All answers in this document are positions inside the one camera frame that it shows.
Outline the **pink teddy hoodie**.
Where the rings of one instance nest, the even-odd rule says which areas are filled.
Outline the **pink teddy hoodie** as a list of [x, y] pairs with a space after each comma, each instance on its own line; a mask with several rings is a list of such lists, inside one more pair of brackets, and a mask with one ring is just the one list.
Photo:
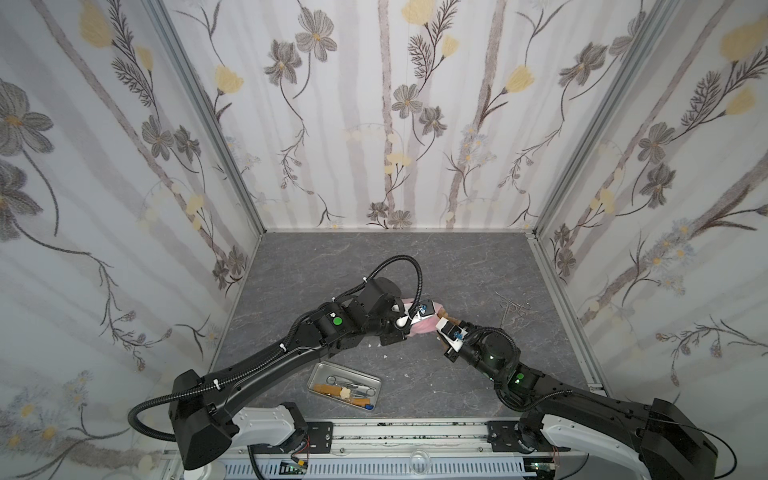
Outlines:
[[441, 303], [429, 299], [422, 299], [416, 303], [416, 315], [412, 319], [409, 337], [433, 333], [438, 322], [437, 312], [444, 306]]

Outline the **brown teddy bear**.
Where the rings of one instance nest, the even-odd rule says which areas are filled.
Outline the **brown teddy bear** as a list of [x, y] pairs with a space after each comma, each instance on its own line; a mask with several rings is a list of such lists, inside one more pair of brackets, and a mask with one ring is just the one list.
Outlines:
[[450, 317], [443, 308], [437, 312], [437, 318], [436, 333], [450, 351], [458, 353], [465, 335], [461, 322]]

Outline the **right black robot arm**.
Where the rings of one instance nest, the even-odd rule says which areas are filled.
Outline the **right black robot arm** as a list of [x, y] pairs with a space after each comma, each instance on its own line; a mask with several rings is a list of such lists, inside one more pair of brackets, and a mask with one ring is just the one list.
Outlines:
[[612, 399], [521, 362], [512, 337], [497, 327], [443, 319], [436, 328], [450, 361], [465, 360], [518, 413], [513, 447], [524, 453], [570, 449], [634, 470], [645, 479], [713, 479], [718, 449], [673, 403]]

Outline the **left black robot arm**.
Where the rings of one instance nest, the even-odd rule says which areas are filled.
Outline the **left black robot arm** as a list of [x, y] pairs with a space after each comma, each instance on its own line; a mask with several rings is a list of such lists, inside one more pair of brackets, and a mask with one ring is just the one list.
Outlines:
[[257, 396], [305, 365], [355, 348], [366, 337], [382, 345], [405, 340], [413, 327], [436, 312], [430, 300], [405, 300], [390, 280], [372, 279], [303, 314], [281, 341], [233, 366], [204, 376], [188, 370], [176, 377], [169, 418], [187, 470], [201, 468], [239, 440], [269, 444], [263, 427], [246, 427], [237, 414]]

